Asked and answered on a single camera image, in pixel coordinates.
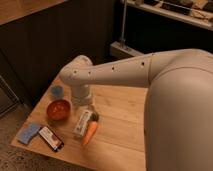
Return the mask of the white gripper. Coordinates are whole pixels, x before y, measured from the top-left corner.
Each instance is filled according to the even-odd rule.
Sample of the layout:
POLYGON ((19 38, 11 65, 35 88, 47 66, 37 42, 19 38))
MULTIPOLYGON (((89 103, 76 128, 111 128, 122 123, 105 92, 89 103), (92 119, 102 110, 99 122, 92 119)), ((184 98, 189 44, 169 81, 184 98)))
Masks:
POLYGON ((71 87, 71 100, 76 106, 84 106, 92 103, 92 93, 89 85, 71 87))

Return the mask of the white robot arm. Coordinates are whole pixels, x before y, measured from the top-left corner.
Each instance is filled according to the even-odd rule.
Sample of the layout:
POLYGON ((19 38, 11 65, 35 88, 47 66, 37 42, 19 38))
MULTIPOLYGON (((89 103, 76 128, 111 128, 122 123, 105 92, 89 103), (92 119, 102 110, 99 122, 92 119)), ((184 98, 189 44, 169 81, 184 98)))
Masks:
POLYGON ((72 99, 91 85, 144 87, 147 171, 213 171, 213 54, 162 51, 94 65, 79 55, 59 72, 72 99))

